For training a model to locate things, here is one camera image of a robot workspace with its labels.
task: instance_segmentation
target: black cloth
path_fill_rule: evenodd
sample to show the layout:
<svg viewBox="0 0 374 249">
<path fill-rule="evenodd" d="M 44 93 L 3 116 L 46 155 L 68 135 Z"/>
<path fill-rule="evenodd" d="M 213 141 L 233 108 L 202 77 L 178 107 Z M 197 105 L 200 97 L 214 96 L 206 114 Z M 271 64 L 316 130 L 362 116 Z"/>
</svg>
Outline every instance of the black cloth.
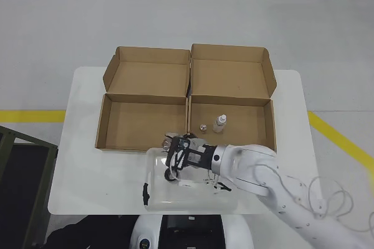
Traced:
<svg viewBox="0 0 374 249">
<path fill-rule="evenodd" d="M 129 248 L 138 215 L 89 215 L 50 234 L 43 249 Z"/>
</svg>

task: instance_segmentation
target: white table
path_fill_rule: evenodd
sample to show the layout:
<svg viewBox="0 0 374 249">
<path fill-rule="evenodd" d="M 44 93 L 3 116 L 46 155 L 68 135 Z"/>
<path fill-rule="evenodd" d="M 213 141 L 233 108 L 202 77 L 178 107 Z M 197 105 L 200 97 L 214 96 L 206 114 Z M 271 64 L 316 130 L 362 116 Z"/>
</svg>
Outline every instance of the white table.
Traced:
<svg viewBox="0 0 374 249">
<path fill-rule="evenodd" d="M 153 214 L 146 211 L 142 200 L 145 155 L 94 148 L 105 93 L 104 71 L 105 67 L 75 71 L 50 192 L 52 214 Z M 277 88 L 272 99 L 280 171 L 309 184 L 318 173 L 300 75 L 293 70 L 276 70 L 275 75 Z M 319 184 L 313 190 L 321 196 Z M 238 191 L 233 214 L 269 213 L 254 195 Z"/>
</svg>

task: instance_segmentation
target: cardboard box lid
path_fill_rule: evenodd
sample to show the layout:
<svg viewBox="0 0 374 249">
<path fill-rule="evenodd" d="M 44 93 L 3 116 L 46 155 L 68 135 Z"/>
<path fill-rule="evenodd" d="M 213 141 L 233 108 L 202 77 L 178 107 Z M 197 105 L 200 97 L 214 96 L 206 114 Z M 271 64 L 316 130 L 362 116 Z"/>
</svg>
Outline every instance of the cardboard box lid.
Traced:
<svg viewBox="0 0 374 249">
<path fill-rule="evenodd" d="M 263 47 L 193 44 L 192 95 L 270 98 L 277 83 Z"/>
<path fill-rule="evenodd" d="M 107 93 L 186 96 L 190 52 L 118 47 L 103 76 Z"/>
</svg>

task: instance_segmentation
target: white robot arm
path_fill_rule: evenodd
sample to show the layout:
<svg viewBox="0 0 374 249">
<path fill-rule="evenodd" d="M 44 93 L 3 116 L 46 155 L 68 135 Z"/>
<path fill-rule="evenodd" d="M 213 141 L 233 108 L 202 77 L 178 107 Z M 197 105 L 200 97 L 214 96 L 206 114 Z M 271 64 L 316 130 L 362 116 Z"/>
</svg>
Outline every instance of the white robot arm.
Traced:
<svg viewBox="0 0 374 249">
<path fill-rule="evenodd" d="M 235 155 L 241 159 L 233 170 Z M 269 210 L 294 229 L 314 248 L 359 249 L 373 248 L 364 238 L 358 237 L 330 216 L 314 215 L 303 203 L 306 196 L 293 196 L 278 175 L 276 154 L 260 145 L 218 146 L 211 170 L 231 181 L 239 189 L 256 194 Z"/>
<path fill-rule="evenodd" d="M 194 139 L 172 138 L 167 166 L 171 173 L 186 166 L 203 167 L 231 181 L 237 188 L 256 194 L 269 210 L 314 248 L 374 248 L 331 216 L 315 214 L 305 206 L 306 196 L 294 195 L 284 186 L 273 150 L 260 145 L 194 146 Z M 234 160 L 241 158 L 235 167 Z"/>
</svg>

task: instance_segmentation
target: black metal frame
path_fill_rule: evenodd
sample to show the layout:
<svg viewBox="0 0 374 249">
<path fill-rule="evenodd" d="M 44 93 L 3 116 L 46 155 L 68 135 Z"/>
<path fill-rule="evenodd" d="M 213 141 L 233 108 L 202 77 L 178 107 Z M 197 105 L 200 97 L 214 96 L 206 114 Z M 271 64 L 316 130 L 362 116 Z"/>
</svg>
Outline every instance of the black metal frame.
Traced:
<svg viewBox="0 0 374 249">
<path fill-rule="evenodd" d="M 25 233 L 26 236 L 24 238 L 24 243 L 22 245 L 22 248 L 28 248 L 33 243 L 36 228 L 39 224 L 39 215 L 44 207 L 46 193 L 50 185 L 50 176 L 54 168 L 54 161 L 57 154 L 57 146 L 2 126 L 0 126 L 0 133 L 2 134 L 0 142 L 0 182 L 16 138 L 30 142 L 31 144 L 28 145 L 39 145 L 47 147 L 49 149 L 47 153 L 46 162 L 44 164 L 42 177 L 40 179 L 39 188 L 37 190 L 36 198 L 34 201 L 33 209 L 29 219 L 29 224 L 27 226 L 27 230 Z"/>
</svg>

